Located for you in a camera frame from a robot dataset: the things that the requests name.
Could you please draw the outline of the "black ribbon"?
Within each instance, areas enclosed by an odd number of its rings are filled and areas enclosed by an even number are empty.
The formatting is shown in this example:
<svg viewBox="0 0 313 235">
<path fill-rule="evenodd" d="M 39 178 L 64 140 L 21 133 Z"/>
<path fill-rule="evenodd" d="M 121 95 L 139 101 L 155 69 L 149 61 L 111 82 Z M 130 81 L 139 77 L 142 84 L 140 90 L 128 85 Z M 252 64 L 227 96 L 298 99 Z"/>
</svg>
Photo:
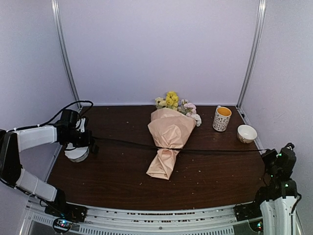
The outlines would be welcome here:
<svg viewBox="0 0 313 235">
<path fill-rule="evenodd" d="M 190 148 L 169 148 L 169 147 L 160 147 L 160 146 L 152 146 L 148 144 L 142 144 L 132 141 L 125 141 L 125 140 L 117 140 L 117 139 L 110 139 L 110 138 L 100 138 L 100 137 L 93 137 L 95 140 L 98 141 L 105 141 L 110 142 L 114 144 L 119 145 L 129 145 L 132 147 L 138 147 L 138 148 L 145 148 L 145 149 L 151 149 L 151 150 L 160 150 L 160 149 L 168 149 L 168 150 L 174 150 L 179 152 L 193 152 L 193 153 L 210 153 L 210 152 L 224 152 L 224 153 L 241 153 L 241 152 L 261 152 L 261 151 L 267 151 L 269 149 L 253 149 L 253 150 L 218 150 L 218 149 L 190 149 Z"/>
</svg>

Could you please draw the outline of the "pale yellow fake flower stem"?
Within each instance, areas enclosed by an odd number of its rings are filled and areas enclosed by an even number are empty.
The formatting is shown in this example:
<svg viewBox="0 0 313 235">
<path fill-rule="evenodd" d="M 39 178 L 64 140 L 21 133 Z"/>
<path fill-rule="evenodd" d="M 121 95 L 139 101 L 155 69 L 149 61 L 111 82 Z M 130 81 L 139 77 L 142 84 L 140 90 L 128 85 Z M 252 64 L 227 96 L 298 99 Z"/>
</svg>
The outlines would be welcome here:
<svg viewBox="0 0 313 235">
<path fill-rule="evenodd" d="M 167 101 L 162 97 L 157 97 L 155 99 L 155 106 L 157 109 L 162 109 L 167 107 Z"/>
</svg>

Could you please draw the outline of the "pink and green wrapping paper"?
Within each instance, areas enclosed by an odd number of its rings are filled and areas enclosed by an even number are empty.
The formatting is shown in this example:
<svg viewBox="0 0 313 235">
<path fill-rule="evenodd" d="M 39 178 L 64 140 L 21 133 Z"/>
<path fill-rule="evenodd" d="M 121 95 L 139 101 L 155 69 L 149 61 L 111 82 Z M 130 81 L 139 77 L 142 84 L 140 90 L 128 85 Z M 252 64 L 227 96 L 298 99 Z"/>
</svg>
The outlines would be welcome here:
<svg viewBox="0 0 313 235">
<path fill-rule="evenodd" d="M 152 112 L 148 129 L 158 151 L 146 174 L 154 178 L 170 179 L 177 155 L 195 126 L 193 118 L 176 110 L 162 108 Z"/>
</svg>

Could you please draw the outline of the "pink fake flower stem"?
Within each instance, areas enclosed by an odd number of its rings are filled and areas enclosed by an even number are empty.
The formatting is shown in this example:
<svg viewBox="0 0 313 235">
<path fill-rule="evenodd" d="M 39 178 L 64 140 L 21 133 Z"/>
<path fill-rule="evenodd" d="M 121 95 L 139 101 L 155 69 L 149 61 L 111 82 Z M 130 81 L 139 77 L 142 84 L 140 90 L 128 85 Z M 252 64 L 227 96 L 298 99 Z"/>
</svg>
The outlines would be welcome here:
<svg viewBox="0 0 313 235">
<path fill-rule="evenodd" d="M 187 117 L 193 118 L 196 121 L 196 126 L 200 127 L 202 124 L 201 116 L 197 113 L 197 107 L 195 104 L 187 99 L 182 99 L 179 102 L 178 111 Z"/>
</svg>

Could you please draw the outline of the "bright yellow fake flower stem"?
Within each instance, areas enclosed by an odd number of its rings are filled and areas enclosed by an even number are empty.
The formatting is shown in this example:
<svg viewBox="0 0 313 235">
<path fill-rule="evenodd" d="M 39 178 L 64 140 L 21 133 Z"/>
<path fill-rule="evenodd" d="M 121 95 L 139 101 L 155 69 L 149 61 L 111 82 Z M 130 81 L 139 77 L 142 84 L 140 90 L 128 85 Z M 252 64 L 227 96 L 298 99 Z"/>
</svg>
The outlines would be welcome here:
<svg viewBox="0 0 313 235">
<path fill-rule="evenodd" d="M 176 92 L 174 91 L 169 91 L 166 94 L 166 105 L 167 108 L 173 109 L 173 110 L 178 110 L 179 106 L 179 96 L 177 95 Z"/>
</svg>

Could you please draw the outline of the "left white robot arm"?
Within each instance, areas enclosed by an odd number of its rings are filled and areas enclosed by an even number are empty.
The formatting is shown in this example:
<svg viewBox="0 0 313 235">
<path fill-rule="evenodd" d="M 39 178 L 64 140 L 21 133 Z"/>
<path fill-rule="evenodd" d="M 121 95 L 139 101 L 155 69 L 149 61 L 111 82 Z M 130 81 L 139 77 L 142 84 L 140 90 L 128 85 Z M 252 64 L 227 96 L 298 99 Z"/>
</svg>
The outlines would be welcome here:
<svg viewBox="0 0 313 235">
<path fill-rule="evenodd" d="M 99 150 L 87 124 L 87 117 L 80 116 L 77 111 L 65 109 L 55 123 L 48 122 L 11 131 L 1 130 L 1 181 L 11 188 L 18 188 L 46 202 L 52 202 L 51 209 L 59 217 L 68 216 L 70 206 L 65 203 L 64 192 L 27 171 L 21 163 L 21 154 L 41 146 L 59 144 L 65 148 L 65 156 L 70 161 L 80 163 L 90 153 L 96 154 Z"/>
</svg>

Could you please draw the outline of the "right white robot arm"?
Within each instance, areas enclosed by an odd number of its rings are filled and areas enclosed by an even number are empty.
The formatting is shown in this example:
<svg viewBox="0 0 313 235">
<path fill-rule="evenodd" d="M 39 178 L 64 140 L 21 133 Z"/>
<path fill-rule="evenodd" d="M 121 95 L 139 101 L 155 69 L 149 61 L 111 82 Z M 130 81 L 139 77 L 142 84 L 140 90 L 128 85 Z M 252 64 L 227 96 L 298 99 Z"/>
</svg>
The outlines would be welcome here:
<svg viewBox="0 0 313 235">
<path fill-rule="evenodd" d="M 302 199 L 291 178 L 296 163 L 294 144 L 287 143 L 280 152 L 268 149 L 261 155 L 269 183 L 259 188 L 251 212 L 263 218 L 265 235 L 296 234 L 296 206 Z"/>
</svg>

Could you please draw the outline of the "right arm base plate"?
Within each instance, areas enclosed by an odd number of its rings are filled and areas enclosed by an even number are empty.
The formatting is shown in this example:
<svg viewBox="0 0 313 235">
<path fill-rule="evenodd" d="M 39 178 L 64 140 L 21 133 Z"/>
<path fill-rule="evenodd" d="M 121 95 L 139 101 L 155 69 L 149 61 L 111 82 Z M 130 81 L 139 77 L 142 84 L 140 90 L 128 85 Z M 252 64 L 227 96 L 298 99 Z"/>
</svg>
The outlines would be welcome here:
<svg viewBox="0 0 313 235">
<path fill-rule="evenodd" d="M 260 206 L 256 203 L 236 205 L 234 213 L 237 221 L 250 220 L 262 216 Z"/>
</svg>

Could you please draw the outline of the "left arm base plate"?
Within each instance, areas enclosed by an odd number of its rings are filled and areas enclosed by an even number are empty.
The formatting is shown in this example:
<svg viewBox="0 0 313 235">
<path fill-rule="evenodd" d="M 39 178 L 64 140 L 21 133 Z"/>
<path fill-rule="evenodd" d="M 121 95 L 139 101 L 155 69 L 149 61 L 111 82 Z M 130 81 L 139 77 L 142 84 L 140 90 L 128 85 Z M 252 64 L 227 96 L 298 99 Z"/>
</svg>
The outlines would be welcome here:
<svg viewBox="0 0 313 235">
<path fill-rule="evenodd" d="M 60 212 L 57 209 L 53 209 L 51 206 L 45 208 L 45 213 L 54 217 L 63 218 L 71 222 L 84 222 L 88 209 L 83 206 L 66 204 L 65 210 Z"/>
</svg>

